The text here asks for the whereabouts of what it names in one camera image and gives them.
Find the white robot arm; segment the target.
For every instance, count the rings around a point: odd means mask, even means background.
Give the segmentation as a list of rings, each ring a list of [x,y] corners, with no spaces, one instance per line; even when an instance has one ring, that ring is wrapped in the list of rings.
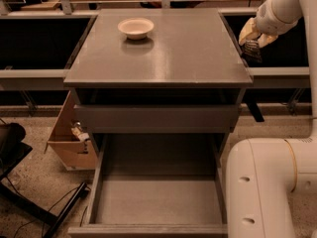
[[[317,101],[317,0],[266,0],[241,30],[239,44],[262,48],[305,23],[311,98]],[[306,139],[237,143],[226,167],[228,238],[295,238],[287,195],[316,189],[316,131]]]

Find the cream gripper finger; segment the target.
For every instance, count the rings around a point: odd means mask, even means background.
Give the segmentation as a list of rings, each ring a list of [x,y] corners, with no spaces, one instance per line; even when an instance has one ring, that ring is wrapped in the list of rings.
[[[271,43],[273,43],[277,39],[277,36],[271,36],[267,34],[261,34],[258,38],[258,44],[260,48],[263,48]]]
[[[239,45],[242,46],[246,41],[256,39],[260,34],[261,33],[257,28],[256,19],[250,18],[240,32]]]

